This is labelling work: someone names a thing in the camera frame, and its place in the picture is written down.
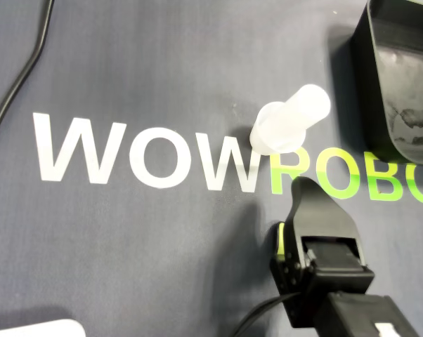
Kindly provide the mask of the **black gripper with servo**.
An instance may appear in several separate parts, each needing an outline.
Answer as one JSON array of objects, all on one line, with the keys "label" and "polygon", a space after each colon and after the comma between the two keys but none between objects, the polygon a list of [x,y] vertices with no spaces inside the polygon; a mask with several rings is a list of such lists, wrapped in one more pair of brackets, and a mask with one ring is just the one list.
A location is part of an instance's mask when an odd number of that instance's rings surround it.
[{"label": "black gripper with servo", "polygon": [[366,267],[355,222],[314,180],[295,178],[292,207],[275,225],[271,272],[294,328],[311,328],[329,293],[364,294],[375,274]]}]

